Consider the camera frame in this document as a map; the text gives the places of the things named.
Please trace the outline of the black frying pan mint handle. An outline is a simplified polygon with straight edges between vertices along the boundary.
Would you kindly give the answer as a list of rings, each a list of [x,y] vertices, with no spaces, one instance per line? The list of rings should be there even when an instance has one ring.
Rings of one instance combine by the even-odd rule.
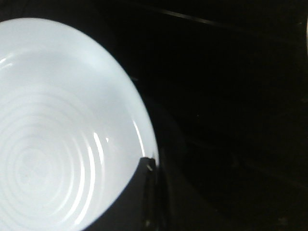
[[[159,170],[153,158],[142,157],[122,193],[87,231],[165,231]]]

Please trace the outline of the light blue plate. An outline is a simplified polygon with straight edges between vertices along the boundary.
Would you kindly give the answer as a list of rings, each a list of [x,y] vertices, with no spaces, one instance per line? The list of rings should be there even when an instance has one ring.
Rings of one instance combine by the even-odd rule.
[[[1,230],[83,231],[158,159],[145,105],[104,47],[47,19],[1,22]]]

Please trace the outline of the black glass gas stove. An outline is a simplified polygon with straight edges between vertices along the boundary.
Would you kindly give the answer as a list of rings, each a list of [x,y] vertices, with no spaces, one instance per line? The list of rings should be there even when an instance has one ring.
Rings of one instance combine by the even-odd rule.
[[[305,0],[3,0],[75,28],[149,115],[166,231],[308,228]]]

